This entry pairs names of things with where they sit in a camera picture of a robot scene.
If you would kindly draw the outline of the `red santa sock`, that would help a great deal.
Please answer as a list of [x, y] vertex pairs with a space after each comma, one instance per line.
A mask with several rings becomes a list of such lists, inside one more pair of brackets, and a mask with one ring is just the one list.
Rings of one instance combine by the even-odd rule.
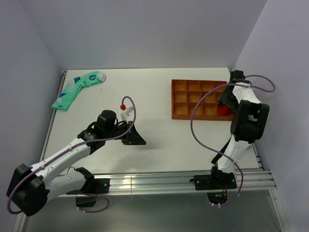
[[218, 108], [219, 116], [228, 116], [230, 114], [230, 108], [227, 105], [222, 105]]

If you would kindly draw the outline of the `orange compartment tray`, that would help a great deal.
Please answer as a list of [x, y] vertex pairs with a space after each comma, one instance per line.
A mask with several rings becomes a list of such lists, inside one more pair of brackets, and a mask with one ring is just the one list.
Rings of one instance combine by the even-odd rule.
[[226, 87], [206, 95], [213, 88], [225, 83], [226, 81], [173, 79], [171, 81], [171, 118], [190, 120], [196, 104], [200, 99], [203, 99], [195, 112], [195, 120], [233, 120], [232, 109], [230, 109], [228, 116], [218, 115], [218, 108], [222, 105], [218, 103], [217, 99]]

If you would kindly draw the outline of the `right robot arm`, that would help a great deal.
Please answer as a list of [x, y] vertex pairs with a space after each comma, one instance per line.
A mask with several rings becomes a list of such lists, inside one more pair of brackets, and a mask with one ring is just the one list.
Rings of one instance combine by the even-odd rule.
[[214, 166], [209, 183], [216, 189], [225, 182], [235, 182], [234, 162], [262, 137], [269, 113], [269, 106], [258, 100], [243, 71], [232, 71], [229, 82], [233, 85], [224, 90], [218, 103], [221, 107], [227, 106], [234, 113], [234, 118], [230, 127], [230, 139], [211, 161]]

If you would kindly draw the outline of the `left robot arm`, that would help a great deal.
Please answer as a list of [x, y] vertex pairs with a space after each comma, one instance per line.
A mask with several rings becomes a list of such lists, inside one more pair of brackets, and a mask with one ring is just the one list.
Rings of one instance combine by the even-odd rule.
[[94, 175], [86, 168], [61, 173], [77, 161], [93, 154], [107, 141], [121, 140], [124, 145], [146, 145], [146, 141], [135, 128], [135, 121], [118, 121], [116, 113], [104, 110], [97, 120], [62, 150], [31, 166], [19, 165], [13, 173], [7, 190], [7, 211], [17, 215], [32, 216], [52, 199], [73, 192], [92, 198], [91, 207], [98, 198], [99, 189]]

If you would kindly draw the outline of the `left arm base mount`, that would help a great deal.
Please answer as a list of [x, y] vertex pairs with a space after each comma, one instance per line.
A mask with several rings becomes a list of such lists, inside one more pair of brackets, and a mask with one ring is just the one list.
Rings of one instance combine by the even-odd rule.
[[[106, 210], [110, 205], [110, 200], [103, 196], [109, 192], [110, 179], [109, 178], [94, 178], [87, 180], [85, 185], [79, 189], [70, 193], [75, 195], [82, 195], [82, 197], [75, 198], [75, 204], [78, 210], [85, 211], [87, 213], [98, 213]], [[102, 209], [90, 210], [93, 208], [99, 200], [103, 200], [106, 205]]]

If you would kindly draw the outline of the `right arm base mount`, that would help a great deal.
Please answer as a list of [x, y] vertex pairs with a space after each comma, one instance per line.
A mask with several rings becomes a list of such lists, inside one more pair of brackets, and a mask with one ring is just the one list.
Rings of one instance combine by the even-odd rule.
[[232, 173], [223, 176], [220, 174], [195, 175], [189, 181], [194, 182], [195, 190], [218, 190], [207, 194], [208, 200], [213, 204], [226, 203], [227, 191], [237, 188], [235, 176]]

